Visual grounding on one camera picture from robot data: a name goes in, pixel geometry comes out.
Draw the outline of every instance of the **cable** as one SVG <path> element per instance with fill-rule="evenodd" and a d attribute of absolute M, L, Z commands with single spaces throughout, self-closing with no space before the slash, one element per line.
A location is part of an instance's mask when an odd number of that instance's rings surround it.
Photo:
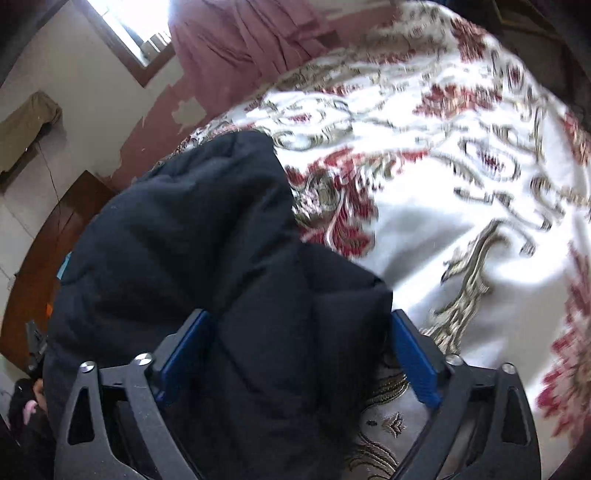
<path fill-rule="evenodd" d="M 60 196 L 57 193 L 57 188 L 56 188 L 56 184 L 53 181 L 53 175 L 51 174 L 51 169 L 49 168 L 49 163 L 47 163 L 47 159 L 45 158 L 45 154 L 43 153 L 43 150 L 41 149 L 41 144 L 39 143 L 39 140 L 36 140 L 37 142 L 37 148 L 39 149 L 39 153 L 41 154 L 41 156 L 43 157 L 43 161 L 45 162 L 45 167 L 47 168 L 47 171 L 49 172 L 49 178 L 51 179 L 51 185 L 53 186 L 53 191 L 56 193 L 56 199 L 57 199 L 57 236 L 56 236 L 56 247 L 57 247 L 57 243 L 60 239 L 60 235 L 61 235 L 61 230 L 60 230 L 60 222 L 61 222 L 61 205 L 60 205 Z"/>

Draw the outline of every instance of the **floral bedspread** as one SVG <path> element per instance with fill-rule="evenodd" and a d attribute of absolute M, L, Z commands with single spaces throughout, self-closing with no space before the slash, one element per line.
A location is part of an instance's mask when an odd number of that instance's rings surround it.
<path fill-rule="evenodd" d="M 274 140 L 306 242 L 380 275 L 445 353 L 513 363 L 543 477 L 590 413 L 589 136 L 519 58 L 429 2 L 197 130 Z M 384 356 L 346 478 L 390 478 L 427 420 Z"/>

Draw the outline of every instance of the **window frame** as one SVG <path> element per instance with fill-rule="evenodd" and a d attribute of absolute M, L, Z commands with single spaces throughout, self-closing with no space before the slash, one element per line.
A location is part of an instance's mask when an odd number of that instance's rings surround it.
<path fill-rule="evenodd" d="M 144 67 L 87 0 L 73 0 L 73 2 L 82 11 L 99 37 L 142 87 L 145 87 L 162 67 L 175 56 L 173 44 L 169 43 L 148 66 Z"/>

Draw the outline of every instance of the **pink curtain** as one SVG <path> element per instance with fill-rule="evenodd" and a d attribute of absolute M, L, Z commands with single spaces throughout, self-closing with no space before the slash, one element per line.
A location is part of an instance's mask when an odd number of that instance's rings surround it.
<path fill-rule="evenodd" d="M 306 0 L 171 0 L 168 25 L 208 118 L 325 53 L 333 31 Z"/>

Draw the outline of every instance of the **metal screw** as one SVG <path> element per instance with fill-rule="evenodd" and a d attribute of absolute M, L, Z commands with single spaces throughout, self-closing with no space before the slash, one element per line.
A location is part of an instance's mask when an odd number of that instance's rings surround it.
<path fill-rule="evenodd" d="M 515 375 L 517 373 L 517 369 L 513 364 L 502 364 L 501 368 L 503 369 L 503 372 L 509 375 Z"/>
<path fill-rule="evenodd" d="M 141 353 L 137 357 L 134 358 L 134 363 L 136 365 L 148 365 L 152 363 L 154 358 L 150 353 Z"/>
<path fill-rule="evenodd" d="M 87 374 L 88 372 L 92 372 L 96 367 L 96 363 L 88 361 L 88 362 L 84 362 L 83 364 L 80 365 L 80 371 L 84 374 Z"/>
<path fill-rule="evenodd" d="M 455 353 L 452 353 L 451 355 L 446 355 L 445 361 L 448 364 L 453 365 L 454 367 L 459 367 L 462 363 L 464 363 L 464 360 L 462 360 L 462 357 L 459 355 L 456 355 Z"/>

